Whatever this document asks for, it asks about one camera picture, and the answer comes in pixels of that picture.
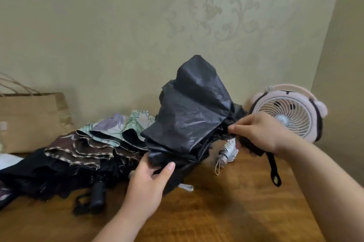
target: wall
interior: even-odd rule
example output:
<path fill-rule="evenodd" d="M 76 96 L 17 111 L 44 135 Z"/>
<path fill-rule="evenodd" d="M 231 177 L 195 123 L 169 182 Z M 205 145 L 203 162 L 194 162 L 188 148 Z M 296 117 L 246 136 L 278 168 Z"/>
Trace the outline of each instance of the wall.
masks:
<path fill-rule="evenodd" d="M 233 100 L 310 88 L 335 0 L 0 0 L 0 70 L 63 91 L 77 125 L 158 95 L 194 54 Z"/>
<path fill-rule="evenodd" d="M 329 109 L 318 145 L 362 185 L 363 15 L 363 0 L 337 0 L 312 87 Z"/>

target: wooden table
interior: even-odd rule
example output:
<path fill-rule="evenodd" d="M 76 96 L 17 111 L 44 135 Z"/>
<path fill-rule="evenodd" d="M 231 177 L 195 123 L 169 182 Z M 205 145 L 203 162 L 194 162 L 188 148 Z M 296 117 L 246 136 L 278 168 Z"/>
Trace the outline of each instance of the wooden table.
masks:
<path fill-rule="evenodd" d="M 277 161 L 282 186 L 270 179 L 265 157 L 238 154 L 216 176 L 213 157 L 185 180 L 194 192 L 175 189 L 163 198 L 136 241 L 324 241 L 292 170 Z M 120 208 L 126 184 L 107 191 L 107 208 L 99 215 L 72 215 L 74 191 L 66 200 L 48 202 L 19 197 L 0 212 L 1 242 L 89 242 Z"/>

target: paper bag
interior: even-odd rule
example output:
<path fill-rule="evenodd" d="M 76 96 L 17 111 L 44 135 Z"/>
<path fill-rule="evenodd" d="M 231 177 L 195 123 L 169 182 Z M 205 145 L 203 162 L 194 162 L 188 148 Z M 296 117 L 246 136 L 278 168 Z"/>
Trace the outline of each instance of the paper bag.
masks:
<path fill-rule="evenodd" d="M 2 153 L 33 152 L 75 129 L 63 93 L 33 94 L 29 87 L 16 81 L 0 80 L 20 85 L 30 92 L 0 93 Z"/>

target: hand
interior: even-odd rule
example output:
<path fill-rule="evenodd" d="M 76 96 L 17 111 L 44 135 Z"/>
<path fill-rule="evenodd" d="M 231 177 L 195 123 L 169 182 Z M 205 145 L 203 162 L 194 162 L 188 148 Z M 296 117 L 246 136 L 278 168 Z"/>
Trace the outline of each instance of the hand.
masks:
<path fill-rule="evenodd" d="M 153 175 L 158 168 L 152 168 L 148 162 L 148 153 L 145 154 L 130 179 L 120 213 L 142 226 L 161 203 L 163 189 L 174 168 L 175 163 L 170 162 L 160 174 Z"/>
<path fill-rule="evenodd" d="M 255 146 L 277 157 L 284 158 L 286 151 L 296 148 L 298 143 L 305 140 L 283 126 L 274 117 L 266 112 L 258 112 L 243 117 L 228 127 L 229 133 L 248 138 Z M 236 140 L 236 148 L 242 148 Z"/>

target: fan grille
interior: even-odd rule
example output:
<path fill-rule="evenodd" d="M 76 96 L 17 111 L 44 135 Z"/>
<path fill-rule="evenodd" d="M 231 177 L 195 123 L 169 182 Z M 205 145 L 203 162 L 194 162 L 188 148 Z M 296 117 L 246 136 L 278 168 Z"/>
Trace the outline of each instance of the fan grille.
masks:
<path fill-rule="evenodd" d="M 263 102 L 257 111 L 264 111 L 273 117 L 284 116 L 285 126 L 301 137 L 311 130 L 312 118 L 307 108 L 299 101 L 289 97 L 274 97 Z"/>

